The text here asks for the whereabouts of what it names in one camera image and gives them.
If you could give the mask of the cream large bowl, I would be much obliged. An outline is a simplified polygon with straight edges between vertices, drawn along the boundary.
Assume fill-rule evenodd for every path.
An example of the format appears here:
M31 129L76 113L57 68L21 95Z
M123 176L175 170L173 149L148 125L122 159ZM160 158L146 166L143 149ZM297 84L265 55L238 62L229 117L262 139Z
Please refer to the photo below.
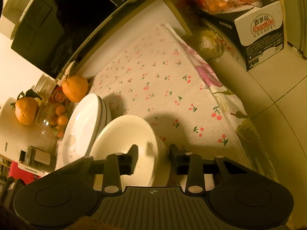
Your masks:
M151 186L158 161L156 135L144 119L123 115L112 120L96 138L90 156L105 159L110 154L126 154L132 145L138 146L138 160L132 175L121 176L122 187Z

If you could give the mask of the plain white plate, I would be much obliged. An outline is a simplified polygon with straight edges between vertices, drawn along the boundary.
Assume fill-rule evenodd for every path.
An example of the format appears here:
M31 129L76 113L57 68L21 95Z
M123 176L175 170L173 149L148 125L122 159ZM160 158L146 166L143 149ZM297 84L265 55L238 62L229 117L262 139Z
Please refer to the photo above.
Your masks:
M103 125L102 113L102 100L95 94L88 94L77 105L64 133L63 165L90 154Z

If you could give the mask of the white small bowl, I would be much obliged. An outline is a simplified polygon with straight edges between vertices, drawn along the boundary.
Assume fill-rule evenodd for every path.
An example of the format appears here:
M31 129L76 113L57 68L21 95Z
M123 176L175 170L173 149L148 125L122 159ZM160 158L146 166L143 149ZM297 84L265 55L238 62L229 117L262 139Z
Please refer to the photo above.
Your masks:
M158 152L155 156L153 186L166 186L170 176L169 153L163 141L159 137L156 137L156 140Z

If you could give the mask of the blue patterned plate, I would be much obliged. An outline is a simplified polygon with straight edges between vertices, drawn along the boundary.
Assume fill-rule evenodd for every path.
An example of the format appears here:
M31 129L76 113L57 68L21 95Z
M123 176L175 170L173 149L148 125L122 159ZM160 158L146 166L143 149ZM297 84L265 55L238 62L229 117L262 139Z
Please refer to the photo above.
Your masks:
M101 119L101 129L104 129L104 127L107 126L111 122L111 112L109 107L107 106L106 102L102 100L102 119Z
M110 109L108 108L105 101L101 97L98 97L98 98L100 99L100 102L102 104L102 115L101 115L101 119L99 122L99 128L97 131L97 135L100 134L100 132L104 129L104 127L107 126L107 124L109 124L111 120Z

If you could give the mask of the white kitchen appliance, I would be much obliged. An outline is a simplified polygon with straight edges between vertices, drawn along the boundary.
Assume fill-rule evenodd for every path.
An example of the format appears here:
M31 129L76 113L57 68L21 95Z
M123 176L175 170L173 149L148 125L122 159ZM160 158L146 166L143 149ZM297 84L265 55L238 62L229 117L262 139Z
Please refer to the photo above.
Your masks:
M43 163L37 170L51 173L56 166L56 143L51 125L46 119L46 105L41 104L34 123L24 125L18 121L12 103L14 98L8 98L1 107L1 156L10 161L19 161L21 151L28 147L39 150L39 160Z

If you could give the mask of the glass jar of kumquats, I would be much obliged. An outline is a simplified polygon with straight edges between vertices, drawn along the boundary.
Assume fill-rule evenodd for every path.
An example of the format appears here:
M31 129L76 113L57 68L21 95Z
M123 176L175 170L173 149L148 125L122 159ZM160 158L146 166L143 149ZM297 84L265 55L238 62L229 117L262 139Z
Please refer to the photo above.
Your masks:
M71 116L71 110L61 103L42 103L36 117L42 134L52 140L63 138Z

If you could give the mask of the dark jar with metal lid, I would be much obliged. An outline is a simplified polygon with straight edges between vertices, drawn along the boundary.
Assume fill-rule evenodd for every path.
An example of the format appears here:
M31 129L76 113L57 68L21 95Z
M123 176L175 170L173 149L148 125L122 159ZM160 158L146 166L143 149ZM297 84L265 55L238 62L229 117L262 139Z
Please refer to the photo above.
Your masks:
M37 149L33 146L28 146L26 155L25 155L25 163L27 165L36 165L36 164L44 164L50 165L51 155L45 151Z

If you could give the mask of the orange citrus on table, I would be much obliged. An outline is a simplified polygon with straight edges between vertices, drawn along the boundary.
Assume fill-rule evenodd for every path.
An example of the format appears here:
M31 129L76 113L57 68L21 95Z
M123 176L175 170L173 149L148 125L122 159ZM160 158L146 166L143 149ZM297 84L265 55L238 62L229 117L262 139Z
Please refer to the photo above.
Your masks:
M74 103L79 103L86 96L88 89L87 79L78 75L70 76L62 83L64 95Z

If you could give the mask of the cherry print tablecloth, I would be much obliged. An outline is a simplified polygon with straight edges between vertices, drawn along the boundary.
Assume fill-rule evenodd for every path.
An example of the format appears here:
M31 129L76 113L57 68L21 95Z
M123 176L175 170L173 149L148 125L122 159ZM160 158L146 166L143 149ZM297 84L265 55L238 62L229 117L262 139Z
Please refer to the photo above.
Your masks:
M277 181L242 101L169 24L146 31L89 81L111 116L145 119L161 141L209 159L218 155Z

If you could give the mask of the orange labelled jar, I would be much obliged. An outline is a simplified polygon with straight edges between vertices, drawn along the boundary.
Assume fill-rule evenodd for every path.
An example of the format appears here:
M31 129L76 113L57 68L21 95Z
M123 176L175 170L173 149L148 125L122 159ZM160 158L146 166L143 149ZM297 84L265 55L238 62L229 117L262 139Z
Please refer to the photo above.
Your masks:
M49 102L60 103L60 104L65 105L65 106L69 105L69 103L70 103L68 98L65 96L61 86L56 86L56 88L51 93L51 96L49 98Z

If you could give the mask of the orange citrus on jar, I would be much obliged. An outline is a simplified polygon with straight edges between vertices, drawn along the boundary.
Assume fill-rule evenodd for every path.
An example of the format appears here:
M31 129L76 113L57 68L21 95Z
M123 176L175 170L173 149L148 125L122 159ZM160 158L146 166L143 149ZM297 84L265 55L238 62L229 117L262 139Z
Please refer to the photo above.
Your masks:
M31 125L35 122L39 112L42 97L33 89L20 92L16 102L11 103L17 120L23 125Z

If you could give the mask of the stack of white cups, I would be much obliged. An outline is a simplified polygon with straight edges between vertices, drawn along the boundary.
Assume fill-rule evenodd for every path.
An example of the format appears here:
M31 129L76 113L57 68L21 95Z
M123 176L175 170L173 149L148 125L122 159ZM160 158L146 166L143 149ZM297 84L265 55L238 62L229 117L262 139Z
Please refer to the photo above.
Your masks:
M52 94L53 90L56 88L56 81L49 77L48 75L42 75L34 87L34 91L41 97Z

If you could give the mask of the black white water carton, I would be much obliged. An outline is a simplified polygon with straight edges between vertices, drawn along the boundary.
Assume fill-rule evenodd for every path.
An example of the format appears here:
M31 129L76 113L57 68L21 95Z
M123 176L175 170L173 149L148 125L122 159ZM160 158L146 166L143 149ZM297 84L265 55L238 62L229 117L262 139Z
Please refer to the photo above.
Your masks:
M284 48L284 24L279 0L257 0L226 12L200 12L204 24L220 38L228 55L246 71Z

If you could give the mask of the black microwave oven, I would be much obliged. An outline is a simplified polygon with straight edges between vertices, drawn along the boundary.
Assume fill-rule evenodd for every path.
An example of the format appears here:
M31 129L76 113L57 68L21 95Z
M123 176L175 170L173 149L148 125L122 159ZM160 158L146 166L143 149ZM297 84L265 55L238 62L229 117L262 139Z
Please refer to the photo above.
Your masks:
M129 0L34 0L12 50L56 78L90 35Z

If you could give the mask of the beige refrigerator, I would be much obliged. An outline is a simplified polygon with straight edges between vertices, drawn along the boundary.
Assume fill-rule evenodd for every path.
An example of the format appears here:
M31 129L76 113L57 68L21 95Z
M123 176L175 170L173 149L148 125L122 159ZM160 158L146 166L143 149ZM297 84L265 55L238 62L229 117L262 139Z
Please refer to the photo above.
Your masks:
M284 0L288 43L306 58L306 0Z

